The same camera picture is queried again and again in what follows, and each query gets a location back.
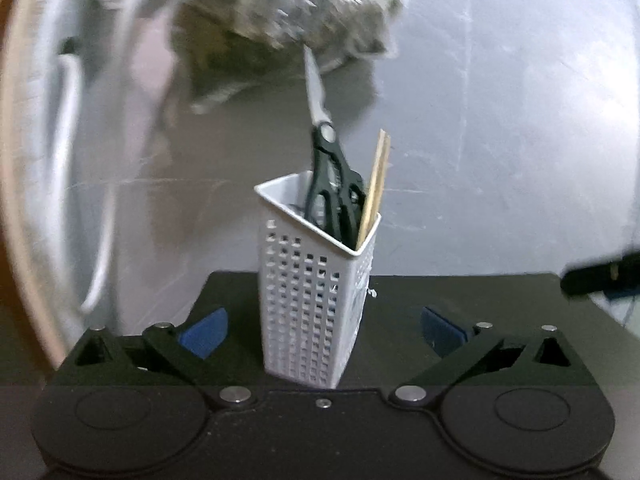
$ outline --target black circular pad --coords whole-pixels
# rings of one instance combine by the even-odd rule
[[[34,412],[34,439],[76,470],[117,474],[169,459],[195,439],[207,410],[196,388],[158,376],[163,385],[48,386]]]
[[[452,388],[440,410],[447,433],[482,462],[526,474],[570,472],[599,457],[611,440],[613,412],[597,386],[482,380]]]
[[[517,430],[548,431],[569,418],[569,405],[551,392],[539,388],[518,388],[498,396],[495,413]]]

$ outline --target scissors blade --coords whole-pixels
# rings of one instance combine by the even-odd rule
[[[320,69],[313,51],[305,45],[306,98],[314,126],[323,122],[331,123],[331,115],[324,109],[324,87],[320,77]]]

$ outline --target metal screw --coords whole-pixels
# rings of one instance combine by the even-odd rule
[[[331,407],[331,401],[329,399],[316,399],[316,406],[323,410]]]
[[[220,390],[220,399],[239,404],[251,398],[251,391],[244,386],[227,386]]]
[[[335,130],[330,124],[320,126],[320,134],[327,142],[335,142]]]
[[[404,402],[418,402],[419,400],[423,400],[427,396],[427,392],[424,388],[420,386],[415,386],[414,384],[406,384],[405,386],[400,386],[396,390],[396,397],[400,400],[404,400]]]

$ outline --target scissors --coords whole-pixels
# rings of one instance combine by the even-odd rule
[[[362,177],[347,164],[331,116],[324,109],[324,87],[311,49],[305,45],[306,96],[313,129],[313,175],[305,219],[355,250],[366,193]]]

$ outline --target blue gripper pad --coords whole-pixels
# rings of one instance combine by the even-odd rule
[[[468,341],[464,330],[430,308],[422,308],[420,322],[425,341],[442,358]]]
[[[178,342],[201,359],[206,359],[225,340],[229,320],[226,310],[219,308],[178,336]]]

